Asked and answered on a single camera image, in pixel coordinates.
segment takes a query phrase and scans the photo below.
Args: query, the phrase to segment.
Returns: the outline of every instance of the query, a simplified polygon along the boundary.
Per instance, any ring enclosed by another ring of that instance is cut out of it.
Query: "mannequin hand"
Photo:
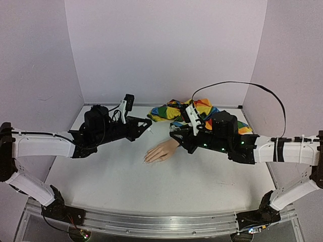
[[[147,152],[144,163],[167,160],[175,153],[178,146],[179,143],[174,139],[162,142]]]

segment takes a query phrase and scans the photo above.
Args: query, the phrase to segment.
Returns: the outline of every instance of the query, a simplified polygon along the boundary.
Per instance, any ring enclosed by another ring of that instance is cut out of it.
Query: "gray wall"
[[[83,105],[64,0],[0,1],[0,123],[67,130]],[[19,159],[44,180],[53,157]],[[0,183],[0,240],[13,241],[26,203]]]
[[[186,101],[201,86],[250,82],[267,0],[66,0],[66,16],[87,103],[125,93],[137,103]],[[243,103],[247,86],[221,85],[216,105]]]
[[[264,84],[282,100],[287,112],[286,136],[316,135],[323,129],[323,2],[269,0],[253,83]],[[278,103],[249,87],[244,109],[257,133],[281,135]],[[275,164],[285,184],[304,167]],[[322,241],[323,191],[295,203],[306,241]]]

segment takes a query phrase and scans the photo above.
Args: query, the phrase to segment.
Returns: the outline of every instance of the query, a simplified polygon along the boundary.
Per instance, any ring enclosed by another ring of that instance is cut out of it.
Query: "finger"
[[[159,148],[159,145],[157,145],[156,147],[150,149],[147,151],[147,154],[151,153],[152,151],[154,151],[155,149],[158,149]]]
[[[146,157],[146,160],[151,159],[153,156],[159,154],[159,156],[165,155],[164,151],[162,149],[156,149],[155,151],[149,153]]]
[[[146,163],[152,163],[158,159],[160,159],[163,155],[161,155],[160,153],[155,154],[154,156],[152,156],[151,158],[149,158]]]
[[[172,155],[170,153],[168,153],[167,155],[164,155],[162,156],[161,158],[159,158],[158,162],[161,162],[161,161],[165,161],[167,160],[168,158],[170,158]]]

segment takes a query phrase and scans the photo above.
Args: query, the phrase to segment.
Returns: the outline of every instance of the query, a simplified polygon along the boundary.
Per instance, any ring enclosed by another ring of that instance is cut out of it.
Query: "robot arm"
[[[293,162],[310,167],[287,186],[264,195],[258,210],[237,214],[241,231],[257,231],[280,221],[279,211],[301,197],[323,189],[323,131],[311,137],[269,138],[259,135],[239,135],[237,118],[222,111],[212,116],[212,131],[193,105],[182,110],[188,125],[171,127],[170,136],[192,154],[197,147],[228,154],[228,159],[242,164],[263,162]]]
[[[93,106],[85,113],[85,121],[78,131],[29,132],[3,123],[0,127],[0,182],[36,199],[43,206],[46,217],[70,222],[66,217],[70,214],[77,225],[82,224],[84,210],[65,206],[58,189],[32,176],[16,159],[35,155],[85,158],[97,152],[102,144],[122,138],[135,141],[151,126],[152,121],[127,116],[133,101],[134,96],[127,94],[115,111],[115,114],[119,112],[116,120],[110,118],[106,107]]]

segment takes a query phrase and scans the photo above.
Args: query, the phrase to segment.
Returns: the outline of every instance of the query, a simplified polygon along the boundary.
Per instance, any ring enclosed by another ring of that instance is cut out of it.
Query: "multicolored fabric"
[[[166,105],[153,108],[149,112],[147,117],[155,122],[164,120],[174,120],[174,122],[172,122],[171,125],[180,127],[186,124],[183,120],[183,117],[181,116],[180,108],[183,107],[183,104],[189,104],[190,102],[191,99],[186,102],[179,102],[177,100],[172,99]],[[205,120],[205,127],[208,130],[212,130],[211,116],[214,113],[220,111],[216,107],[212,106],[211,102],[207,98],[194,101],[194,105],[197,111],[199,112],[201,118]],[[240,121],[238,121],[238,128],[239,134],[241,135],[252,131],[249,125]]]

